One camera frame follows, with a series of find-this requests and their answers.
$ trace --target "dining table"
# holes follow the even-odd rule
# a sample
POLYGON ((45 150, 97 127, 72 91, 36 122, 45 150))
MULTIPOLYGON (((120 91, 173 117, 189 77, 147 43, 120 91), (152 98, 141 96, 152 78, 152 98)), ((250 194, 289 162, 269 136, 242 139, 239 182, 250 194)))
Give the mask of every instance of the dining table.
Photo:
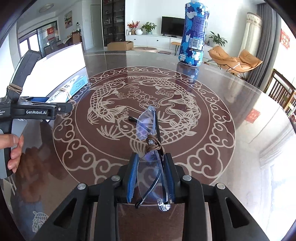
MULTIPOLYGON (((19 168, 1 182, 26 241, 79 183, 101 183, 132 153, 145 154, 128 117, 148 106, 174 163, 201 183, 225 184, 270 241, 282 240, 296 219, 296 134, 278 103, 217 66, 194 68, 173 55, 105 51, 84 58, 89 82, 69 100, 73 110, 49 122, 28 120, 19 168)), ((212 240, 208 209, 207 221, 212 240)), ((118 204, 118 222, 122 241, 181 241, 184 204, 167 212, 118 204)))

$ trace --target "red flowers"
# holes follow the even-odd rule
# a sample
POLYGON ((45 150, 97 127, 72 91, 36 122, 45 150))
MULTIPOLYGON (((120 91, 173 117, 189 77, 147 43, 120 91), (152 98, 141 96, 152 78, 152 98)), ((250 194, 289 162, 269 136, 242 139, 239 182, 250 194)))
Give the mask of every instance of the red flowers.
POLYGON ((131 30, 135 30, 138 26, 139 26, 139 21, 137 21, 136 23, 134 23, 133 21, 128 24, 128 27, 131 29, 131 30))

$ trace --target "barcode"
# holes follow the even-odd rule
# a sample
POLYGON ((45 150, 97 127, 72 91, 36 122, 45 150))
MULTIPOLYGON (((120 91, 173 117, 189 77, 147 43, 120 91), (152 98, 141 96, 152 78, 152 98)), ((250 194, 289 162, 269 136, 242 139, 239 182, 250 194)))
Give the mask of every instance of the barcode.
POLYGON ((191 48, 198 49, 199 43, 200 43, 200 41, 198 39, 193 39, 191 48))

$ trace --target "black shelf cabinet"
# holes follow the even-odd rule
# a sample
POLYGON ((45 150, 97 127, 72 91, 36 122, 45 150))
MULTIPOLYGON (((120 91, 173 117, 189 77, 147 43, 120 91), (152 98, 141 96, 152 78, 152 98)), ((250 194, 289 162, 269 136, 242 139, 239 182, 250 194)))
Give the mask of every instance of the black shelf cabinet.
POLYGON ((125 0, 102 0, 104 46, 125 41, 125 0))

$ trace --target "television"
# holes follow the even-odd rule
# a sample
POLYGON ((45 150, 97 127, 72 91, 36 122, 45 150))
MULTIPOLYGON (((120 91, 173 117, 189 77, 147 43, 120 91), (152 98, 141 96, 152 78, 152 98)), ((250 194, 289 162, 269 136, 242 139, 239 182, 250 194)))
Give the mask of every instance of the television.
POLYGON ((184 18, 163 17, 161 22, 161 34, 183 36, 184 18))

